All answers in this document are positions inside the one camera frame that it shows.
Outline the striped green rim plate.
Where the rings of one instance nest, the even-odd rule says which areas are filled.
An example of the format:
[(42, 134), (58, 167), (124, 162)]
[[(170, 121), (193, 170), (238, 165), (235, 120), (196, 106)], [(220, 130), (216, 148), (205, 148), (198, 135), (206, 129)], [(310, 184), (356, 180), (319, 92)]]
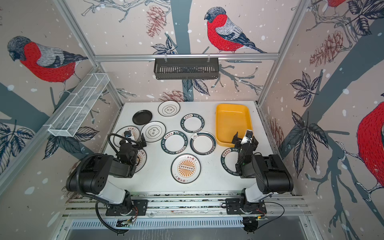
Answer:
[(197, 132), (190, 139), (192, 151), (198, 155), (210, 155), (217, 146), (215, 137), (208, 132)]

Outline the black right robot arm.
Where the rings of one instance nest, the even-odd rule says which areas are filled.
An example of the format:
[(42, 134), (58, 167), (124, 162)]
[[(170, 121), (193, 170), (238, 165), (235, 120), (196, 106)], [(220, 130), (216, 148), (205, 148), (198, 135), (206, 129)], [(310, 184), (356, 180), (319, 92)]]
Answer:
[(235, 134), (232, 140), (239, 151), (235, 164), (236, 173), (242, 179), (255, 179), (256, 182), (242, 190), (240, 210), (245, 214), (261, 213), (263, 200), (274, 194), (291, 192), (294, 181), (279, 155), (263, 156), (255, 152), (259, 142), (251, 130), (243, 138)]

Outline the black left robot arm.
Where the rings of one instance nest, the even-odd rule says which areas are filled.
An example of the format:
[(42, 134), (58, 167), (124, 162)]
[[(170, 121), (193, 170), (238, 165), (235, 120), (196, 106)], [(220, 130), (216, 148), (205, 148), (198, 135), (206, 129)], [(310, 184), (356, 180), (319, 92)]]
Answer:
[(107, 139), (116, 155), (84, 157), (68, 177), (66, 189), (105, 204), (107, 216), (144, 216), (148, 202), (132, 200), (128, 190), (117, 187), (108, 177), (131, 179), (137, 169), (139, 151), (147, 146), (146, 139), (141, 134), (135, 141), (128, 131), (122, 136), (110, 133)]

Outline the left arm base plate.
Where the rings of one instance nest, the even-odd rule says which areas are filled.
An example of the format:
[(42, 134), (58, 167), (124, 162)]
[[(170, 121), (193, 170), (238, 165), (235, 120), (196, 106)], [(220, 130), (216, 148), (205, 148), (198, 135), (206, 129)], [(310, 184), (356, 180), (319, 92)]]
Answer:
[(145, 216), (148, 200), (130, 200), (119, 205), (108, 205), (106, 216), (108, 217), (125, 217), (125, 216)]

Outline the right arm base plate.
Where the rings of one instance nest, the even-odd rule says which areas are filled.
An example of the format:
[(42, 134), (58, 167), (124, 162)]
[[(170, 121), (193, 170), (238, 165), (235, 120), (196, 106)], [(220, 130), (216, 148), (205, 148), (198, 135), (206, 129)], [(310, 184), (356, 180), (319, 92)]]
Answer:
[(265, 215), (267, 213), (264, 203), (249, 203), (240, 198), (228, 198), (222, 204), (228, 215)]

